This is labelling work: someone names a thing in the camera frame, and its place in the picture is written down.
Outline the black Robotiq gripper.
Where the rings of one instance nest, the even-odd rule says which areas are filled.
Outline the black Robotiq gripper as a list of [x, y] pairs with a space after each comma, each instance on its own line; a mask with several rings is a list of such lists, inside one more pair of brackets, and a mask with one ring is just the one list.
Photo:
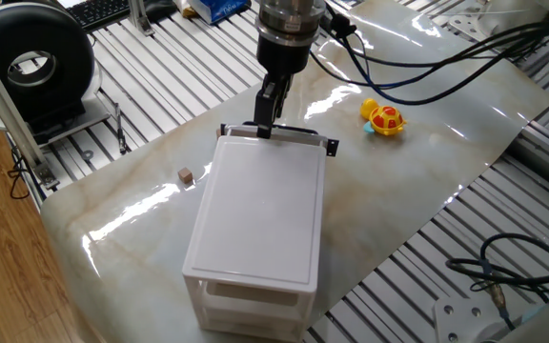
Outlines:
[[256, 135], [269, 139], [276, 117], [280, 117], [290, 90], [293, 76], [302, 71], [309, 58], [309, 46], [290, 47], [277, 44], [262, 36], [258, 39], [256, 58], [268, 74], [282, 75], [280, 79], [267, 75], [256, 94], [254, 122]]

